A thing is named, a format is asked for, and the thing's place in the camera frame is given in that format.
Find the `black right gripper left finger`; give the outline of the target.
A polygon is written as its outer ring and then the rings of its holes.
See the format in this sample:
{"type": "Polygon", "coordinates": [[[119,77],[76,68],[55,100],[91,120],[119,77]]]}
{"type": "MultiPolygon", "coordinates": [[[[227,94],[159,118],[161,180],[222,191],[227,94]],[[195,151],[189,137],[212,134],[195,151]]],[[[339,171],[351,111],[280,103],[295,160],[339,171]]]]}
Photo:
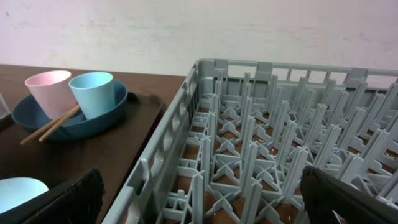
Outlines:
{"type": "Polygon", "coordinates": [[[99,169],[86,170],[1,214],[1,223],[96,223],[103,205],[99,169]]]}

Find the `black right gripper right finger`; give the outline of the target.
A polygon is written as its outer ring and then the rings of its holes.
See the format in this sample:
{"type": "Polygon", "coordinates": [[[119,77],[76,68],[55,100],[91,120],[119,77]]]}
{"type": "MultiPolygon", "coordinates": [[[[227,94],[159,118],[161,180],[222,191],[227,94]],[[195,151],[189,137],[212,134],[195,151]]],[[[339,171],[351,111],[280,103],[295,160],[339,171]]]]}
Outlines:
{"type": "Polygon", "coordinates": [[[300,183],[310,223],[338,223],[339,214],[348,223],[397,224],[397,210],[314,166],[305,166],[300,183]]]}

